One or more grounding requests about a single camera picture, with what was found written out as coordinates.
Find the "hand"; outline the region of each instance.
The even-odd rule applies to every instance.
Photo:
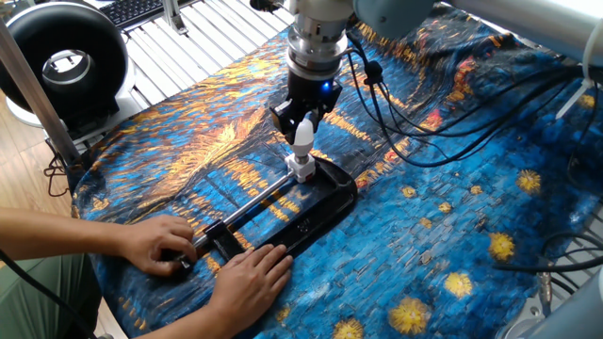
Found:
[[[291,278],[286,247],[266,245],[234,257],[218,273],[207,308],[226,321],[230,337],[250,327],[263,315]]]
[[[124,228],[119,254],[145,273],[169,276],[180,268],[177,262],[159,261],[162,250],[179,251],[192,263],[197,261],[193,230],[183,218],[159,216]]]

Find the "black cable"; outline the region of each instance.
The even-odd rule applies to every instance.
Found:
[[[43,171],[44,176],[49,178],[48,179],[48,195],[53,198],[61,197],[65,194],[67,194],[67,192],[69,192],[69,188],[65,188],[65,190],[62,193],[54,194],[52,192],[52,187],[53,187],[53,179],[55,179],[56,176],[67,175],[65,173],[65,167],[63,165],[63,158],[60,155],[60,153],[58,153],[55,150],[55,148],[53,147],[49,138],[45,139],[44,141],[46,142],[48,147],[50,147],[50,150],[53,152],[53,155],[54,155],[52,160],[50,160],[48,167],[46,169],[44,169],[44,171]]]
[[[574,165],[574,161],[576,160],[576,153],[578,152],[579,148],[582,146],[582,142],[586,138],[586,135],[588,134],[588,130],[591,128],[591,126],[595,122],[596,109],[598,107],[598,98],[599,98],[599,88],[598,88],[598,84],[595,82],[595,103],[593,104],[593,112],[591,113],[591,117],[589,118],[588,122],[586,123],[586,126],[584,127],[584,130],[582,131],[582,135],[580,136],[578,144],[576,144],[574,151],[572,151],[572,155],[570,155],[570,157],[569,157],[569,162],[567,163],[567,180],[569,180],[569,182],[572,183],[573,186],[575,186],[581,190],[590,192],[598,197],[603,197],[603,192],[595,191],[588,186],[584,186],[584,185],[580,184],[572,176],[572,166]]]
[[[583,269],[593,268],[603,264],[603,257],[595,258],[583,263],[572,264],[572,265],[559,265],[559,266],[518,266],[508,264],[495,264],[494,269],[526,272],[526,273],[538,273],[538,272],[575,272]]]
[[[597,246],[599,249],[603,250],[603,243],[601,243],[600,241],[598,241],[597,239],[586,235],[586,234],[577,234],[574,232],[559,232],[557,234],[553,234],[552,236],[548,237],[545,240],[545,243],[543,244],[542,249],[540,250],[540,253],[545,256],[546,255],[546,249],[548,248],[548,246],[555,241],[556,239],[560,239],[560,238],[578,238],[578,239],[582,239],[582,240],[586,240],[588,242],[590,242],[591,244]]]
[[[565,274],[565,273],[563,273],[563,272],[559,272],[559,273],[557,273],[557,274],[559,274],[559,275],[560,275],[560,276],[562,276],[564,279],[566,279],[566,280],[567,280],[567,282],[568,282],[568,283],[570,283],[572,286],[574,286],[574,287],[575,287],[577,290],[578,290],[578,289],[580,289],[580,286],[579,286],[579,285],[578,285],[576,282],[574,282],[572,279],[570,279],[570,278],[567,276],[567,274]]]
[[[86,321],[82,319],[82,317],[77,313],[76,310],[73,309],[67,302],[63,299],[59,298],[56,294],[54,294],[51,290],[46,288],[46,286],[42,285],[35,279],[33,279],[27,272],[23,271],[12,259],[10,259],[6,253],[0,250],[0,260],[2,260],[10,269],[12,269],[21,279],[23,279],[26,283],[29,283],[35,289],[42,292],[46,297],[56,303],[59,307],[63,308],[67,313],[69,313],[75,324],[80,328],[82,332],[84,332],[89,339],[97,339],[94,332],[88,327]]]
[[[356,54],[358,54],[359,56],[362,56],[362,55],[360,54],[360,52],[359,52],[359,51],[357,51],[357,50],[354,50],[353,52],[354,52],[354,53],[356,53]],[[369,117],[370,117],[371,119],[373,119],[375,122],[379,123],[379,121],[378,121],[378,120],[377,120],[377,119],[376,119],[376,118],[375,118],[375,117],[372,115],[372,113],[370,112],[369,108],[367,107],[367,103],[366,103],[366,101],[365,101],[365,98],[364,98],[364,96],[363,96],[363,94],[362,94],[362,92],[361,92],[361,90],[360,90],[360,86],[359,86],[359,84],[358,84],[358,79],[357,79],[357,76],[356,76],[356,70],[355,70],[355,67],[354,67],[354,64],[353,64],[353,60],[351,59],[351,54],[348,54],[348,61],[349,61],[349,63],[350,63],[351,75],[352,75],[352,79],[353,79],[354,86],[355,86],[355,89],[356,89],[356,93],[358,94],[358,97],[360,98],[360,103],[362,104],[363,108],[365,109],[365,111],[367,112],[367,114],[369,115]],[[535,74],[532,74],[532,75],[530,75],[530,76],[528,76],[528,77],[526,77],[526,78],[524,78],[524,79],[522,79],[522,80],[518,81],[517,83],[512,84],[512,85],[508,86],[508,87],[507,87],[507,88],[505,88],[505,89],[502,89],[500,92],[498,92],[498,93],[497,93],[497,94],[495,94],[494,96],[492,96],[492,97],[488,98],[488,99],[487,99],[486,101],[484,101],[484,102],[488,102],[488,101],[495,100],[497,96],[502,95],[502,94],[504,94],[505,92],[507,92],[507,91],[509,91],[509,90],[511,90],[511,89],[514,89],[515,87],[517,87],[517,86],[519,86],[519,85],[522,85],[523,83],[525,83],[526,81],[531,80],[532,78],[538,77],[538,76],[540,76],[540,75],[548,75],[549,73],[553,74],[553,72],[552,72],[552,71],[555,71],[554,73],[558,73],[558,72],[568,72],[568,73],[569,73],[570,71],[573,71],[573,72],[575,72],[575,73],[576,73],[576,72],[578,72],[578,71],[579,71],[579,68],[578,68],[578,67],[576,67],[576,69],[560,68],[560,69],[549,70],[549,71],[545,71],[545,72],[541,72],[541,73],[535,73]],[[387,101],[388,101],[388,103],[390,104],[390,107],[393,107],[393,109],[397,111],[397,109],[396,109],[396,108],[395,108],[395,107],[392,105],[391,101],[389,100],[389,97],[386,97],[386,100],[387,100]],[[399,133],[399,134],[405,135],[405,136],[407,136],[407,137],[428,137],[428,136],[434,136],[434,135],[438,135],[438,136],[440,136],[441,132],[448,130],[449,128],[453,127],[453,126],[454,126],[454,125],[456,125],[457,123],[461,122],[462,120],[466,119],[466,118],[467,118],[467,117],[469,117],[470,115],[474,114],[474,113],[475,113],[477,110],[479,110],[480,108],[482,108],[484,105],[485,105],[485,104],[480,104],[480,105],[478,105],[478,106],[474,107],[473,109],[471,109],[471,110],[469,110],[468,112],[466,112],[465,114],[463,114],[463,116],[459,117],[459,118],[458,118],[457,120],[455,120],[455,121],[451,121],[451,122],[449,122],[449,123],[448,123],[448,124],[446,124],[444,127],[440,127],[440,128],[438,128],[438,129],[436,129],[436,130],[434,130],[434,131],[427,130],[427,131],[429,131],[428,133],[421,133],[421,134],[413,134],[413,133],[407,133],[407,132],[405,132],[405,133],[399,133],[399,131],[398,131],[398,130],[396,130],[396,129],[394,129],[394,128],[392,128],[392,127],[388,126],[388,125],[386,125],[386,126],[385,126],[385,128],[386,128],[386,129],[388,129],[388,130],[390,130],[390,131],[392,131],[392,132],[394,132],[394,133]],[[496,120],[494,120],[494,121],[490,121],[490,122],[489,122],[487,125],[490,125],[490,124],[492,124],[492,123],[498,122],[498,121],[500,121],[500,120],[502,120],[502,119],[505,119],[505,117],[499,117],[499,118],[497,118],[497,119],[496,119]],[[483,129],[484,127],[487,127],[487,125],[486,125],[486,126],[483,126],[483,127],[481,127],[481,128],[479,128],[479,129],[476,129],[475,131],[478,131],[478,130],[480,130],[480,129]],[[462,136],[462,135],[463,135],[463,133],[457,133],[456,135],[457,135],[457,136]]]
[[[544,102],[542,105],[540,105],[538,108],[536,108],[536,110],[534,110],[533,112],[529,113],[526,117],[524,117],[524,119],[520,119],[518,121],[515,121],[513,123],[508,124],[507,126],[501,127],[496,133],[494,133],[491,137],[489,137],[484,143],[482,143],[480,145],[480,147],[478,147],[477,149],[473,150],[473,152],[461,157],[459,160],[465,160],[468,157],[474,155],[475,153],[481,151],[484,147],[486,147],[486,145],[488,145],[488,143],[490,143],[490,141],[492,141],[492,139],[494,139],[495,137],[497,137],[498,135],[500,135],[502,132],[504,132],[505,130],[516,126],[517,124],[519,124],[521,121],[525,120],[527,117],[531,116],[532,114],[542,110],[543,108],[545,108],[548,104],[550,104],[550,102],[552,102],[555,98],[557,98],[564,89],[567,88],[567,86],[569,85],[569,82],[566,82],[555,94],[553,94],[548,100],[546,100],[546,102]]]
[[[549,82],[540,85],[538,88],[536,88],[530,94],[528,94],[526,97],[524,97],[519,102],[519,104],[516,105],[509,113],[507,113],[505,115],[505,118],[506,118],[505,120],[502,120],[502,121],[499,121],[498,123],[496,123],[494,126],[492,126],[491,128],[489,128],[486,133],[484,133],[482,136],[478,137],[471,144],[469,144],[469,146],[465,147],[462,151],[458,152],[457,154],[452,155],[450,158],[448,158],[446,160],[436,161],[436,162],[433,162],[433,163],[422,163],[422,162],[417,162],[415,160],[412,160],[409,157],[407,157],[404,154],[402,154],[396,148],[395,143],[392,141],[391,137],[389,136],[389,133],[387,132],[387,129],[385,128],[385,124],[384,124],[384,121],[383,121],[383,116],[381,114],[381,110],[379,109],[379,103],[377,102],[377,96],[375,95],[375,88],[373,86],[370,86],[370,93],[371,93],[371,98],[372,98],[372,101],[373,101],[373,105],[375,107],[375,111],[377,113],[377,117],[379,118],[379,124],[382,127],[382,131],[383,131],[383,134],[385,136],[385,139],[387,140],[387,142],[389,143],[389,145],[392,147],[392,150],[401,159],[403,159],[404,161],[408,162],[411,165],[414,165],[414,166],[417,166],[417,167],[421,167],[421,168],[433,168],[433,167],[438,167],[438,166],[446,165],[446,164],[448,164],[448,163],[450,163],[452,161],[456,161],[459,158],[461,158],[463,155],[471,152],[476,146],[478,146],[479,144],[481,144],[485,139],[487,139],[490,135],[492,135],[500,126],[502,126],[514,114],[517,114],[517,112],[519,112],[519,110],[521,109],[521,107],[523,107],[525,104],[527,104],[528,102],[530,102],[534,98],[538,97],[539,95],[543,94],[544,92],[548,91],[552,87],[557,86],[558,84],[560,84],[563,81],[567,81],[568,77],[570,75],[571,75],[570,73],[564,73],[563,75],[557,76],[554,79],[550,80]]]
[[[362,50],[353,50],[354,53],[358,54],[358,56],[360,56],[363,59],[363,62],[365,63],[365,66],[367,65],[368,61],[366,59],[364,55],[364,51]],[[350,64],[352,65],[352,60],[351,60],[351,56],[350,54],[348,54],[348,58],[350,61]],[[471,116],[472,114],[474,114],[476,111],[482,109],[485,105],[487,105],[488,103],[494,101],[495,99],[499,98],[501,95],[505,94],[506,92],[515,89],[529,81],[532,80],[546,80],[546,78],[550,75],[555,75],[555,74],[565,74],[565,73],[575,73],[576,75],[578,75],[579,73],[581,73],[581,67],[579,66],[574,66],[574,67],[560,67],[560,68],[554,68],[554,69],[550,69],[550,70],[546,70],[546,71],[541,71],[538,73],[533,73],[528,75],[527,77],[507,86],[506,88],[500,90],[499,92],[495,93],[494,95],[486,98],[485,100],[483,100],[481,102],[481,104],[473,107],[472,109],[468,110],[467,112],[465,112],[461,117],[457,118],[454,121],[448,122],[447,124],[445,124],[444,126],[440,126],[438,129],[430,131],[428,129],[425,130],[424,133],[417,133],[417,134],[409,134],[408,137],[428,137],[428,136],[435,136],[435,135],[441,135],[442,132],[447,131],[448,129],[450,129],[451,127],[455,126],[456,124],[460,123],[461,121],[465,120],[466,118],[468,118],[469,116]],[[355,77],[355,70],[353,69],[352,66],[352,76]],[[356,86],[356,91],[359,93],[359,96],[362,96],[360,93],[360,88],[358,86],[358,81],[355,80],[354,81],[354,85]],[[456,137],[462,137],[464,135],[463,132],[460,133],[456,133],[454,134]]]
[[[574,291],[574,289],[572,287],[566,285],[565,282],[562,282],[557,278],[551,278],[550,281],[552,283],[558,285],[560,288],[564,289],[565,292],[569,293],[570,296],[573,295],[574,292],[576,292],[576,291]]]
[[[572,255],[572,254],[574,254],[574,253],[580,253],[580,252],[583,252],[583,251],[593,251],[593,250],[603,250],[603,249],[600,249],[600,248],[584,248],[584,249],[575,249],[575,250],[570,250],[570,251],[567,251],[567,252],[566,252],[566,253],[564,253],[564,254],[559,254],[559,255],[553,255],[553,256],[549,256],[549,257],[548,257],[548,260],[550,260],[550,261],[554,261],[554,260],[557,260],[557,259],[563,258],[563,257],[565,257],[565,256]]]
[[[389,89],[387,88],[387,85],[385,83],[378,84],[380,92],[382,93],[383,96],[385,96],[385,94],[383,92],[382,85],[385,87],[385,89],[386,89],[387,92],[389,92]],[[387,100],[387,103],[389,104],[389,109],[390,110],[393,109],[398,114],[399,117],[401,117],[404,121],[406,121],[408,124],[410,124],[414,128],[416,128],[418,130],[421,130],[423,132],[426,132],[426,133],[400,132],[401,134],[403,134],[403,135],[405,135],[407,137],[429,137],[431,135],[432,130],[430,130],[429,128],[425,128],[425,127],[421,126],[420,124],[416,124],[414,121],[411,121],[410,118],[408,118],[406,115],[402,114],[392,104],[392,102],[389,99],[389,97],[387,97],[386,100]],[[473,134],[473,133],[476,133],[476,132],[479,132],[479,131],[485,129],[486,127],[492,125],[493,123],[496,123],[497,121],[499,121],[501,118],[502,117],[495,118],[492,121],[488,121],[488,122],[486,122],[486,123],[484,123],[484,124],[482,124],[482,125],[480,125],[478,127],[475,127],[475,128],[473,128],[471,130],[468,130],[468,131],[457,132],[457,133],[444,133],[444,132],[442,132],[442,133],[438,133],[437,136],[438,137],[466,137],[466,136],[468,136],[470,134]]]
[[[383,90],[382,90],[382,94],[383,94],[383,96],[387,95],[386,98],[387,98],[387,101],[389,102],[389,89],[387,88],[387,86],[385,86],[385,92],[383,92]],[[389,105],[389,114],[392,116],[392,120],[394,121],[394,124],[396,125],[396,129],[398,130],[398,132],[400,134],[403,134],[402,130],[399,127],[398,121],[396,120],[396,118],[394,118],[394,110],[392,109],[391,103]],[[413,140],[416,140],[418,142],[424,143],[426,145],[434,147],[440,154],[442,154],[442,156],[444,156],[446,159],[448,159],[448,156],[446,155],[446,153],[444,152],[444,150],[442,150],[442,148],[440,148],[438,145],[436,145],[436,144],[434,144],[432,142],[429,142],[427,140],[423,140],[423,139],[421,139],[419,137],[409,137],[409,138],[411,138]]]

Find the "blue fabric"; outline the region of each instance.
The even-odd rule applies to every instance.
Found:
[[[384,81],[398,98],[394,105],[430,128],[528,74],[560,67],[553,57],[451,8],[435,9],[404,40],[380,40],[363,26],[355,30],[368,58],[382,64]],[[286,96],[285,38],[280,34],[111,131],[73,169],[82,173],[71,174],[77,182],[74,215],[134,223],[169,214],[188,219],[198,234],[283,175],[281,156],[288,150],[267,107]],[[550,91],[474,156],[421,169],[385,146],[379,125],[360,105],[347,63],[338,79],[344,90],[318,129],[314,155],[356,178],[359,201],[296,259],[291,283],[242,337],[493,337],[535,288],[530,275],[496,271],[492,264],[534,265],[548,235],[580,230],[595,206],[596,198],[565,176],[590,112],[589,97],[567,119],[553,119],[579,86],[575,81],[537,117],[528,116]],[[533,88],[513,90],[451,131],[499,117]],[[380,103],[387,115],[383,96]],[[580,159],[592,170],[582,174],[600,180],[600,120],[591,132]],[[432,141],[453,154],[475,138]],[[413,159],[443,158],[416,140],[395,141]],[[239,241],[246,247],[264,242],[312,205],[316,197],[307,192],[292,186],[270,207],[254,209]],[[224,264],[212,250],[191,275],[177,280],[147,276],[122,259],[93,259],[106,301],[130,337],[205,305]]]

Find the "metal pole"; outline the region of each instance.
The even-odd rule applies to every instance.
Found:
[[[50,100],[44,93],[36,75],[31,71],[17,42],[12,38],[2,20],[0,20],[0,61],[7,68],[8,74],[40,120],[57,151],[67,165],[71,165],[79,156],[79,152],[63,128],[55,108],[50,104]]]
[[[247,211],[252,209],[252,207],[256,206],[258,203],[262,202],[265,198],[267,198],[272,193],[274,193],[277,189],[281,188],[281,186],[286,184],[286,182],[289,181],[289,179],[293,178],[294,176],[295,176],[295,173],[292,170],[287,175],[284,175],[283,177],[281,177],[281,179],[279,179],[276,183],[270,185],[268,188],[266,188],[264,191],[262,191],[262,193],[253,197],[253,199],[251,199],[250,201],[245,203],[241,208],[237,209],[232,215],[228,216],[223,221],[224,224],[226,224],[226,226],[228,226],[228,225],[232,224],[233,222],[235,222],[238,218],[240,218],[242,215],[247,213]],[[200,249],[201,247],[207,245],[208,242],[209,242],[209,239],[207,238],[207,235],[203,234],[201,237],[199,237],[193,243],[193,246],[195,247],[195,249]]]
[[[162,2],[164,9],[163,18],[170,25],[170,27],[180,35],[188,33],[188,29],[185,26],[182,17],[180,16],[178,0],[162,0]]]

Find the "green pants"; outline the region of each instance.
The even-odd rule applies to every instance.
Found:
[[[101,292],[88,255],[23,260],[19,266],[67,301],[96,327]],[[79,339],[85,335],[72,317],[44,294],[0,268],[0,339]]]

